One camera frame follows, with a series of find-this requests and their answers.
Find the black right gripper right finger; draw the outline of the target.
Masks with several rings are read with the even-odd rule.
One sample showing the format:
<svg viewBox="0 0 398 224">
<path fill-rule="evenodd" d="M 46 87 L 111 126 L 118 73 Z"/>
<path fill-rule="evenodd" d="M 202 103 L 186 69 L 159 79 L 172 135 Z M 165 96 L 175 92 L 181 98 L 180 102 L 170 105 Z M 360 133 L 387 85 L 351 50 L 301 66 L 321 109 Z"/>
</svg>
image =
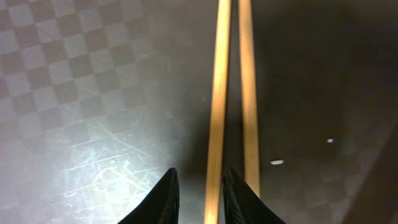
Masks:
<svg viewBox="0 0 398 224">
<path fill-rule="evenodd" d="M 223 175 L 223 203 L 226 224 L 285 224 L 233 169 Z"/>
</svg>

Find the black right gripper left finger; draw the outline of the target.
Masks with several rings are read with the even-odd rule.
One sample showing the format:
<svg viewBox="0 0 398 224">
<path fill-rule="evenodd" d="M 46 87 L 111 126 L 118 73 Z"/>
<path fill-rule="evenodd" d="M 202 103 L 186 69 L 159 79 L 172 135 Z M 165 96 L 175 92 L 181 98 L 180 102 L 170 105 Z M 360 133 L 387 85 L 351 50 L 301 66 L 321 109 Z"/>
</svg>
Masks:
<svg viewBox="0 0 398 224">
<path fill-rule="evenodd" d="M 177 224 L 179 208 L 178 175 L 176 168 L 172 167 L 118 224 Z"/>
</svg>

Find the wooden chopstick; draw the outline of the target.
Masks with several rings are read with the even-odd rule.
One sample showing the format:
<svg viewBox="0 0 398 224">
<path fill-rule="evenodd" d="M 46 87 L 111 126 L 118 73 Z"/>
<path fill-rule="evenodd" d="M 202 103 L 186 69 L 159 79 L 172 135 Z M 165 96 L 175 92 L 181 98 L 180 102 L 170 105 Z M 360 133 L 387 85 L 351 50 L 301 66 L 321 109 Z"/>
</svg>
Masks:
<svg viewBox="0 0 398 224">
<path fill-rule="evenodd" d="M 204 224 L 218 223 L 223 162 L 224 121 L 228 86 L 230 22 L 231 0 L 219 0 L 213 64 Z"/>
<path fill-rule="evenodd" d="M 251 190 L 257 196 L 260 196 L 256 69 L 251 1 L 239 0 L 238 11 L 243 111 L 244 178 Z"/>
</svg>

